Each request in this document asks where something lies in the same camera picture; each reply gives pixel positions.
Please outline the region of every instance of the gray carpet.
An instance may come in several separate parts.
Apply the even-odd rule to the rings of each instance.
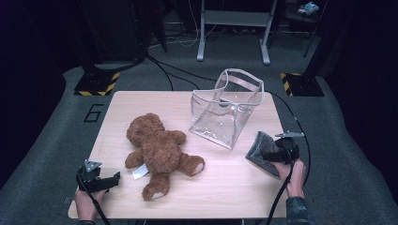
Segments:
[[[323,78],[317,80],[324,97],[288,97],[281,72],[303,72],[314,53],[316,42],[303,58],[307,39],[279,34],[269,50],[270,66],[261,60],[259,36],[218,35],[207,41],[205,60],[196,61],[198,42],[168,44],[148,52],[157,60],[198,76],[217,79],[226,68],[241,68],[265,82],[268,91],[283,98],[306,132],[311,147],[312,165],[305,193],[318,224],[398,224],[398,207],[380,172],[367,160],[344,128],[339,105]],[[105,68],[120,65],[108,64]],[[180,70],[163,66],[167,72],[187,79],[200,89],[210,89],[213,81],[193,77]],[[0,192],[0,224],[74,224],[68,217],[68,199],[77,187],[75,172],[88,158],[100,130],[112,95],[116,91],[170,91],[171,85],[162,70],[149,60],[121,72],[114,91],[106,97],[74,96],[81,79],[80,67],[65,73],[67,88],[53,116],[23,162]],[[175,91],[196,87],[171,78]],[[277,99],[275,103],[283,129],[299,131],[293,117]],[[93,104],[101,111],[97,123],[85,123]],[[301,157],[308,163],[307,147],[298,141]],[[112,224],[134,224],[134,220],[111,219]],[[248,219],[246,224],[253,224]],[[274,218],[272,224],[285,224]]]

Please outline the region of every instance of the clear plastic bag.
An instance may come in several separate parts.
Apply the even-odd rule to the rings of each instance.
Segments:
[[[264,97],[263,81],[242,69],[228,68],[214,89],[192,92],[190,132],[233,149]]]

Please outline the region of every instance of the teddy bear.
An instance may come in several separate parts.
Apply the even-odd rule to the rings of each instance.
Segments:
[[[180,171],[195,176],[205,167],[202,157],[181,151],[179,146],[186,141],[186,134],[180,130],[165,130],[163,122],[154,113],[136,117],[126,136],[136,149],[127,156],[125,167],[130,169],[145,163],[151,175],[142,193],[145,201],[168,193],[170,173]]]

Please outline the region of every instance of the human hand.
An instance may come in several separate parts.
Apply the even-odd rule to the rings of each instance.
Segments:
[[[105,194],[106,190],[100,190],[94,193],[91,193],[94,199],[97,200],[99,205],[102,202],[102,198]],[[90,220],[94,221],[96,214],[97,214],[97,208],[93,204],[93,201],[91,200],[90,196],[85,191],[78,190],[75,195],[75,202],[76,202],[76,208],[77,208],[77,216],[79,220]]]
[[[278,170],[279,176],[281,177],[282,182],[286,180],[287,175],[290,173],[290,164],[284,165],[279,162],[271,162],[272,165],[276,167]],[[304,185],[305,179],[305,165],[301,159],[297,159],[295,161],[295,165],[293,167],[292,176],[290,177],[290,182],[286,186],[287,196],[290,197],[301,197],[305,198],[302,187]]]

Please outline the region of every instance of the table top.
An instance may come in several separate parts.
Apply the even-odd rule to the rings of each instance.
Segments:
[[[245,158],[258,131],[270,136],[283,133],[273,99],[266,94],[240,133],[233,150],[189,132],[192,92],[120,91],[113,96],[89,160],[101,162],[101,178],[120,172],[119,185],[110,189],[102,210],[107,218],[267,218],[282,185],[279,178]],[[180,147],[189,155],[201,156],[205,168],[194,177],[182,172],[170,175],[167,195],[146,202],[142,190],[150,174],[134,180],[125,159],[134,150],[126,138],[130,122],[137,116],[156,113],[166,129],[187,134]],[[274,217],[285,218],[284,193]],[[77,218],[75,202],[69,217]]]

